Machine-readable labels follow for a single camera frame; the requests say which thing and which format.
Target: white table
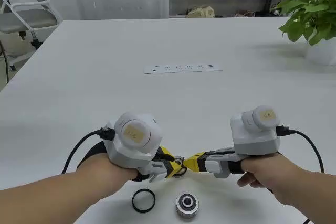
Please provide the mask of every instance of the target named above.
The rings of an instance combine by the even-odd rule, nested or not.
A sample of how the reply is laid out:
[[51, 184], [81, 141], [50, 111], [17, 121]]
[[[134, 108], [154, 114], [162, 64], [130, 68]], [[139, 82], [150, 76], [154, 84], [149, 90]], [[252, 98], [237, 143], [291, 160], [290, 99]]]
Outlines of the white table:
[[[0, 189], [61, 172], [73, 146], [125, 111], [150, 112], [164, 130], [162, 145], [191, 156], [231, 146], [230, 117], [261, 104], [274, 106], [283, 124], [306, 132], [326, 170], [336, 174], [336, 68], [307, 62], [305, 43], [277, 29], [285, 18], [97, 20], [63, 22], [0, 93]], [[219, 63], [222, 72], [150, 74], [160, 63]], [[70, 170], [98, 142], [80, 148]], [[299, 136], [282, 138], [280, 151], [318, 170]], [[302, 223], [264, 189], [238, 188], [238, 176], [216, 179], [188, 172], [156, 184], [130, 182], [90, 208], [78, 223], [183, 223], [174, 201], [195, 193], [193, 223]], [[155, 208], [138, 214], [131, 197], [151, 188]]]

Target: power strip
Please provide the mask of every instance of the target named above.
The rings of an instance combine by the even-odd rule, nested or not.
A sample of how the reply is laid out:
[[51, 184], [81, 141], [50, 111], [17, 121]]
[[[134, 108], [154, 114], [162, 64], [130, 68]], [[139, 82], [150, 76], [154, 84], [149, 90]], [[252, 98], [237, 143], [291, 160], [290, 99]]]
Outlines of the power strip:
[[155, 65], [144, 67], [143, 73], [180, 73], [180, 72], [204, 72], [222, 71], [218, 64], [186, 64], [186, 65]]

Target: potted plant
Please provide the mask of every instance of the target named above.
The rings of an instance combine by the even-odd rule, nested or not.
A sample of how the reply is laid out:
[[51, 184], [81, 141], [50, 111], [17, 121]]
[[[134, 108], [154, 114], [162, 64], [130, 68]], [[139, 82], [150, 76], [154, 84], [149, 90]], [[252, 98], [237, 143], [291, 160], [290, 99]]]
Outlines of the potted plant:
[[305, 37], [307, 59], [336, 64], [336, 0], [284, 0], [276, 8], [281, 8], [282, 14], [292, 14], [279, 29], [292, 42]]

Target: gray chair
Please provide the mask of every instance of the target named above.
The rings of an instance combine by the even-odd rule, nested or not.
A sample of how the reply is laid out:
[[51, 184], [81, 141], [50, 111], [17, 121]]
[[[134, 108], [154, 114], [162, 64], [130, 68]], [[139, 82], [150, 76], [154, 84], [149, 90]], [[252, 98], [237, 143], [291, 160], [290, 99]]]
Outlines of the gray chair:
[[169, 0], [96, 0], [98, 19], [169, 18]]
[[[53, 8], [50, 0], [36, 0], [34, 2], [14, 3], [11, 0], [2, 0], [0, 10], [0, 31], [6, 34], [19, 33], [24, 39], [25, 31], [30, 31], [33, 37], [32, 46], [38, 49], [41, 42], [37, 39], [35, 31], [56, 28], [62, 21], [59, 13]], [[10, 13], [4, 13], [4, 7], [10, 8]], [[14, 63], [25, 60], [29, 56], [20, 56], [10, 67], [15, 70]]]

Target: floor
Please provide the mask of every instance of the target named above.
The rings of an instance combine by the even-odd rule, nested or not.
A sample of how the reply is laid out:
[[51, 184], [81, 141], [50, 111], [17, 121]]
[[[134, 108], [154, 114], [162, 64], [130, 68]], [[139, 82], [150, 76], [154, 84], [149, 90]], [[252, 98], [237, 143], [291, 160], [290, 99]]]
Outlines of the floor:
[[[17, 34], [2, 34], [0, 33], [0, 40], [3, 43], [7, 56], [9, 59], [13, 56], [23, 55], [32, 51], [34, 48], [30, 45], [29, 41], [23, 41]], [[17, 65], [17, 71], [9, 71], [9, 78], [11, 79], [19, 70], [21, 66]], [[3, 56], [0, 56], [0, 90], [6, 86], [6, 67]]]

